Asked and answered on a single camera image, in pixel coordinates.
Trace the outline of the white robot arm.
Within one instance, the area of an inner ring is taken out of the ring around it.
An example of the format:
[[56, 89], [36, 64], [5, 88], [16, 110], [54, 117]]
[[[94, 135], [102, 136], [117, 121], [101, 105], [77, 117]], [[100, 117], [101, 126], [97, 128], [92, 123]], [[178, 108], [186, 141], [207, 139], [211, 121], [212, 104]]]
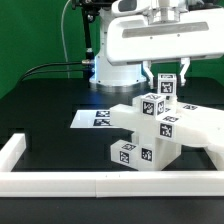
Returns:
[[224, 56], [224, 6], [214, 0], [115, 0], [100, 13], [100, 51], [90, 85], [126, 92], [155, 85], [151, 65]]

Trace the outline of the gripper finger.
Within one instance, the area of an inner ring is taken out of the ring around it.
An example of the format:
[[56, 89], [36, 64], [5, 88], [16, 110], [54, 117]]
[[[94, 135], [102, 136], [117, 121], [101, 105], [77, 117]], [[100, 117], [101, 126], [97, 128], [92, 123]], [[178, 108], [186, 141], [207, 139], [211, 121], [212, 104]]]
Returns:
[[180, 60], [180, 73], [179, 73], [179, 77], [180, 77], [180, 84], [182, 86], [184, 86], [185, 83], [186, 83], [185, 74], [186, 74], [189, 66], [190, 66], [190, 58], [189, 57], [182, 58]]
[[151, 61], [143, 61], [143, 70], [149, 79], [148, 84], [149, 84], [150, 88], [153, 89], [154, 88], [154, 75], [151, 71]]

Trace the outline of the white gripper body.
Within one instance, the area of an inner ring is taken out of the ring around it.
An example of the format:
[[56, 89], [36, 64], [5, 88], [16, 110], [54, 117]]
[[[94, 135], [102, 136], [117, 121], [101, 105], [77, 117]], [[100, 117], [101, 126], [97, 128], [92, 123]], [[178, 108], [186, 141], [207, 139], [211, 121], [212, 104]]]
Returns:
[[180, 15], [177, 23], [148, 24], [143, 15], [114, 19], [107, 32], [111, 64], [193, 60], [224, 55], [224, 8]]

